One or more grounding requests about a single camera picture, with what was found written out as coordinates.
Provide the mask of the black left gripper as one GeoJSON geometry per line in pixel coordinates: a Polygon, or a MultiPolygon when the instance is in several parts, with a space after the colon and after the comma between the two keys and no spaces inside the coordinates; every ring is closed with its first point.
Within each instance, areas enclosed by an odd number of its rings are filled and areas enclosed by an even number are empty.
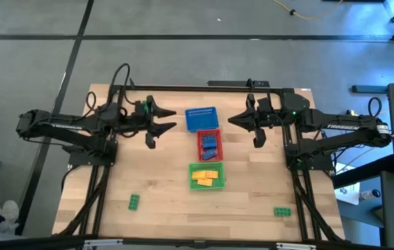
{"type": "Polygon", "coordinates": [[[131,114],[131,119],[133,122],[133,127],[135,131],[146,131],[145,143],[149,149],[155,148],[155,136],[161,136],[163,133],[167,132],[169,129],[173,128],[177,124],[175,122],[169,122],[165,124],[154,124],[153,115],[156,117],[169,117],[176,114],[174,110],[167,110],[159,108],[157,106],[153,107],[154,98],[152,96],[147,96],[146,102],[149,108],[149,112],[145,113],[141,101],[136,101],[134,104],[134,112],[131,114]]]}

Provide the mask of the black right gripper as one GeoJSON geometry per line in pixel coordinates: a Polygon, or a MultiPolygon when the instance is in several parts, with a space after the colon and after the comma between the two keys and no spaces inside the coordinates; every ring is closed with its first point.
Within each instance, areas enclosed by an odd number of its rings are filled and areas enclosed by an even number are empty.
{"type": "Polygon", "coordinates": [[[261,148],[266,141],[266,134],[263,127],[273,128],[280,125],[280,118],[271,103],[271,95],[268,93],[265,98],[255,101],[253,94],[248,94],[248,107],[242,113],[230,117],[229,123],[239,126],[247,131],[253,131],[255,138],[253,144],[255,148],[261,148]]]}

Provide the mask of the blue plastic basket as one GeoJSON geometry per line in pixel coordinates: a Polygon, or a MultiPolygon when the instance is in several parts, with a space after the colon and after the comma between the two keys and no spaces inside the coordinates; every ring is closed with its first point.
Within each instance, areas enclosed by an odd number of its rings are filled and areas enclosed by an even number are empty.
{"type": "Polygon", "coordinates": [[[193,108],[185,110],[187,130],[195,133],[199,130],[215,129],[219,121],[215,107],[193,108]]]}

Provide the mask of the red plastic basket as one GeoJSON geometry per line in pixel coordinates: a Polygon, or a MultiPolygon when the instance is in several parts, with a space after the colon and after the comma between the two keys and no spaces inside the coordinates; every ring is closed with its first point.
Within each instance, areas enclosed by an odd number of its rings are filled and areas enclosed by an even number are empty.
{"type": "Polygon", "coordinates": [[[212,130],[200,130],[197,131],[197,145],[198,145],[198,159],[199,161],[203,162],[209,162],[209,161],[222,161],[223,160],[223,145],[222,145],[222,139],[221,139],[221,131],[219,129],[212,129],[212,130]],[[218,156],[216,158],[210,159],[210,160],[202,160],[202,153],[205,150],[203,148],[203,137],[207,135],[215,135],[217,138],[217,148],[216,150],[218,151],[218,156]]]}

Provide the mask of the green plastic basket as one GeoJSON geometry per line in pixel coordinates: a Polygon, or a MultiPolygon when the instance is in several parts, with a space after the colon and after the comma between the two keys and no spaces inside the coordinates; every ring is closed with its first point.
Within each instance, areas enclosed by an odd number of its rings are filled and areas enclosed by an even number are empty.
{"type": "Polygon", "coordinates": [[[191,190],[217,190],[225,187],[224,164],[222,162],[196,162],[189,165],[189,188],[191,190]],[[194,171],[215,170],[219,172],[219,177],[213,179],[212,187],[203,187],[196,184],[196,181],[191,179],[191,173],[194,171]]]}

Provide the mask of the white paper sheet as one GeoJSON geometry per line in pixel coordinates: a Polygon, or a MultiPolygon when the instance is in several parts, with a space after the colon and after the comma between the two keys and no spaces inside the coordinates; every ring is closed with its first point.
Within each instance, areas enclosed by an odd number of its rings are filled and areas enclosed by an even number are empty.
{"type": "Polygon", "coordinates": [[[360,183],[355,183],[334,190],[337,200],[357,206],[359,204],[360,183]]]}

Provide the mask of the white bottle black cap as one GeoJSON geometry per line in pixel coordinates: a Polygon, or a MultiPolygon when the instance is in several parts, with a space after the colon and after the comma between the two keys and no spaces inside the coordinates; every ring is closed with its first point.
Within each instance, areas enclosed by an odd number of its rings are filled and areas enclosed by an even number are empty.
{"type": "Polygon", "coordinates": [[[366,190],[359,193],[359,200],[360,201],[371,200],[371,199],[380,198],[380,196],[381,196],[381,192],[377,189],[366,190]]]}

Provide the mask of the black bar bracket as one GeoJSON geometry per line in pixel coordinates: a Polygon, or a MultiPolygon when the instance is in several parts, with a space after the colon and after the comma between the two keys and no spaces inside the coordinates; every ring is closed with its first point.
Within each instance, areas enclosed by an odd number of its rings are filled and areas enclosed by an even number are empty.
{"type": "Polygon", "coordinates": [[[218,87],[247,87],[247,88],[269,88],[268,81],[256,81],[249,78],[245,81],[208,81],[208,86],[218,87]]]}

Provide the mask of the black aluminium table frame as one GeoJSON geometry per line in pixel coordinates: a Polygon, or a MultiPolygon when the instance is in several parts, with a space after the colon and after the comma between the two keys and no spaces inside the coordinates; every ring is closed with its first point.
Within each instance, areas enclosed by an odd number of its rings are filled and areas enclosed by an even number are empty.
{"type": "Polygon", "coordinates": [[[269,87],[203,87],[134,85],[129,101],[153,96],[156,104],[176,114],[155,123],[177,125],[145,144],[145,131],[134,137],[116,136],[117,158],[112,166],[71,165],[72,188],[88,166],[103,170],[97,185],[79,201],[62,195],[62,210],[74,218],[51,237],[12,237],[0,241],[0,250],[60,250],[100,244],[172,245],[175,247],[258,247],[269,249],[371,250],[368,245],[341,239],[313,202],[310,171],[287,168],[282,127],[265,128],[266,141],[255,148],[255,134],[228,122],[246,109],[246,97],[262,99],[269,93],[275,109],[279,94],[301,90],[269,87]],[[189,165],[203,163],[194,155],[197,133],[185,128],[187,108],[216,108],[219,124],[237,138],[223,153],[225,187],[191,190],[189,165]],[[139,195],[136,211],[128,209],[131,194],[139,195]],[[276,217],[274,207],[291,209],[290,217],[276,217]]]}

